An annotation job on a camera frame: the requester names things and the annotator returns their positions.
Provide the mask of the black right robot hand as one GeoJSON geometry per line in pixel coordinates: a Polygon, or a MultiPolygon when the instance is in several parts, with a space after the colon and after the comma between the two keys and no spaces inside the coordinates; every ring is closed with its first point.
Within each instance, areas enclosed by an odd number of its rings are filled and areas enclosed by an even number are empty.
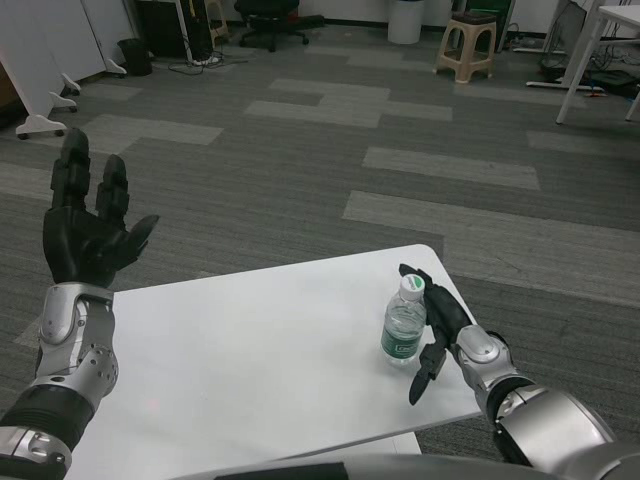
{"type": "Polygon", "coordinates": [[[436,284],[426,272],[401,264],[399,273],[402,276],[416,274],[425,282],[423,299],[428,314],[426,324],[431,327],[434,336],[434,342],[426,344],[419,355],[420,368],[410,386],[409,403],[415,405],[429,383],[439,375],[446,353],[456,353],[459,332],[472,322],[457,299],[446,288],[436,284]]]}

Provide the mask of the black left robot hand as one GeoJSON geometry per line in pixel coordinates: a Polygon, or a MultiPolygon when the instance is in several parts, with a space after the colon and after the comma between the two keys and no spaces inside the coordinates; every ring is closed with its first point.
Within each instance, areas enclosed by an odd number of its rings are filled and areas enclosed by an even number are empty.
{"type": "Polygon", "coordinates": [[[159,222],[148,215],[125,225],[130,195],[124,160],[110,155],[96,193],[96,211],[86,207],[91,183],[89,139],[80,129],[67,134],[53,165],[52,203],[43,220],[44,255],[55,283],[109,287],[118,271],[136,262],[159,222]]]}

